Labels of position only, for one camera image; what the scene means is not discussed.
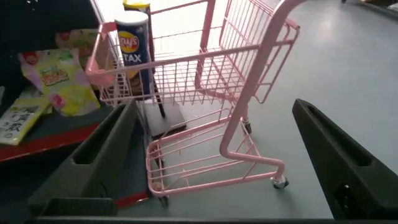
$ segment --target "blue chip can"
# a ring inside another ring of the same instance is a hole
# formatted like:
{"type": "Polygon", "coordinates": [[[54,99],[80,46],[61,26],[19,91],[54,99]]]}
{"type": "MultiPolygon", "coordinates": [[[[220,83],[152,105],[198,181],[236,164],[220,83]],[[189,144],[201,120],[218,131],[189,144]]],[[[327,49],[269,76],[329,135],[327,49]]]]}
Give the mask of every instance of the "blue chip can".
{"type": "MultiPolygon", "coordinates": [[[[124,11],[115,18],[124,66],[150,62],[148,49],[148,15],[139,11],[124,11]]],[[[133,96],[152,94],[152,70],[128,71],[133,96]]],[[[137,98],[146,100],[150,96],[137,98]]]]}

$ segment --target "red shelf edge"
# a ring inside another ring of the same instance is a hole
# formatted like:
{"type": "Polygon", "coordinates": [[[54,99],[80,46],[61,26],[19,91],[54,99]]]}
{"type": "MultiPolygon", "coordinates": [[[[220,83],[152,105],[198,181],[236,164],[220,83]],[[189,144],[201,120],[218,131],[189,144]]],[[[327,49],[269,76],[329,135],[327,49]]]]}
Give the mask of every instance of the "red shelf edge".
{"type": "Polygon", "coordinates": [[[22,143],[18,146],[2,147],[0,148],[0,162],[82,142],[98,127],[98,125],[99,123],[96,123],[84,128],[50,135],[45,138],[22,143]]]}

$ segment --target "lay's logo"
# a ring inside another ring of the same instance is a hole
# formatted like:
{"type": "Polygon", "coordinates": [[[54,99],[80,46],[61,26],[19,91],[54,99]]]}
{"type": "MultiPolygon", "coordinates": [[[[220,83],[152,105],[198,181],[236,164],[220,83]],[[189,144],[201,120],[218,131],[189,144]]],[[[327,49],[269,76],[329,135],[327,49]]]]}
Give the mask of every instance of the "lay's logo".
{"type": "Polygon", "coordinates": [[[133,53],[139,47],[139,39],[126,31],[119,31],[120,48],[124,53],[133,53]]]}

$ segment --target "snack bag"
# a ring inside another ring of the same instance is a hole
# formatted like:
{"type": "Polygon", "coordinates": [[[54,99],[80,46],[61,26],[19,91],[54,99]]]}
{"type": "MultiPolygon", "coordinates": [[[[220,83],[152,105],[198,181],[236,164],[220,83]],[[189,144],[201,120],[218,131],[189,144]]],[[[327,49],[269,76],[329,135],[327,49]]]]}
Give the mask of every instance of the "snack bag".
{"type": "Polygon", "coordinates": [[[36,89],[34,86],[28,86],[25,88],[22,93],[20,93],[19,98],[16,100],[24,100],[24,99],[33,99],[35,100],[36,98],[44,98],[48,102],[48,107],[47,109],[43,112],[43,114],[50,114],[52,113],[52,105],[50,104],[49,100],[43,95],[40,90],[36,89]]]}
{"type": "Polygon", "coordinates": [[[100,107],[78,60],[78,49],[55,49],[18,55],[24,76],[64,116],[87,114],[100,107]]]}
{"type": "Polygon", "coordinates": [[[76,29],[69,32],[55,34],[55,42],[58,48],[78,48],[79,61],[83,69],[86,69],[88,57],[93,53],[97,29],[76,29]]]}
{"type": "Polygon", "coordinates": [[[48,105],[45,98],[16,100],[0,118],[0,143],[18,145],[48,105]]]}

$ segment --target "yellow can lid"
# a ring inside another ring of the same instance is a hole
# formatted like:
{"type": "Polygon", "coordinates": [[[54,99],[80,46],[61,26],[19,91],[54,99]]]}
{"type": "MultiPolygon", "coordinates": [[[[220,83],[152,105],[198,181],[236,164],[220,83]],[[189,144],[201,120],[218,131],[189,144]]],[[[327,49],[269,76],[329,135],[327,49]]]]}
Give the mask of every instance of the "yellow can lid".
{"type": "Polygon", "coordinates": [[[145,8],[149,5],[150,2],[148,0],[123,0],[123,6],[132,9],[145,8]]]}

